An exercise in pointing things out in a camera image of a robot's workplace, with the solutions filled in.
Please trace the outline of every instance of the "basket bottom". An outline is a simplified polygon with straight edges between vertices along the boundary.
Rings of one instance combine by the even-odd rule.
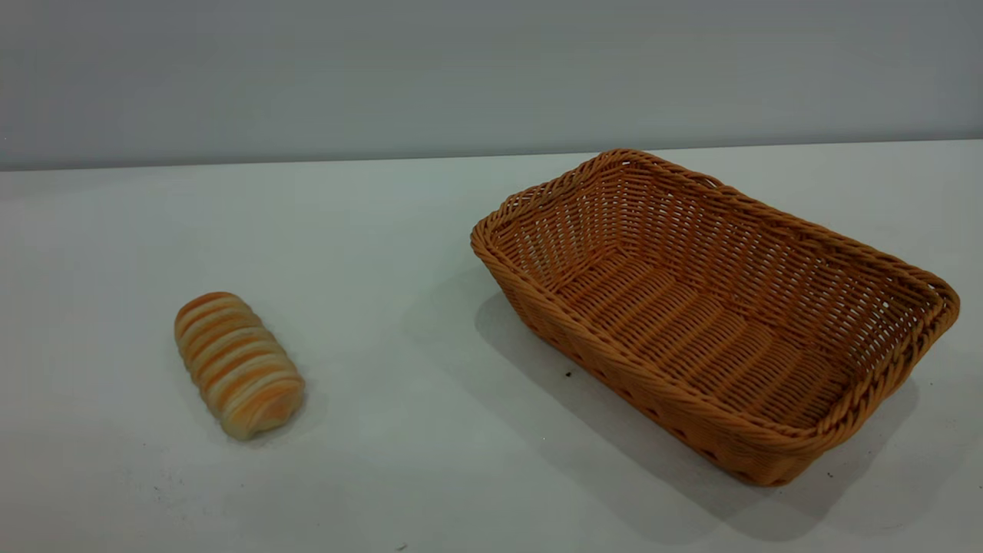
[[[734,411],[810,428],[853,380],[849,367],[620,251],[555,292],[593,325],[652,361],[664,376]],[[628,382],[617,382],[620,378],[606,375],[613,388],[630,388]]]

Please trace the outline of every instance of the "bread basket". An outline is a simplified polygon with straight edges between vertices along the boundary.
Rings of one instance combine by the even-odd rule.
[[[534,333],[759,485],[852,436],[958,314],[937,276],[631,150],[511,196],[471,243]]]

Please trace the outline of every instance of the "bread roll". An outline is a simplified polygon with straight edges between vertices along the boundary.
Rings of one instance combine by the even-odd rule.
[[[304,379],[260,318],[235,294],[212,292],[174,320],[174,339],[211,414],[248,440],[285,423],[304,399]]]

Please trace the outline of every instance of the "bread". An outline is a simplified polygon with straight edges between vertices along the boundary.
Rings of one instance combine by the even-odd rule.
[[[237,440],[281,426],[303,402],[297,367],[235,294],[212,292],[182,307],[174,339],[204,404]]]

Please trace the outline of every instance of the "rectangular wicker basket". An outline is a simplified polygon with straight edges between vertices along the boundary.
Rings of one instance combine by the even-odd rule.
[[[471,244],[534,333],[760,485],[853,435],[958,315],[937,276],[631,150],[511,196]]]

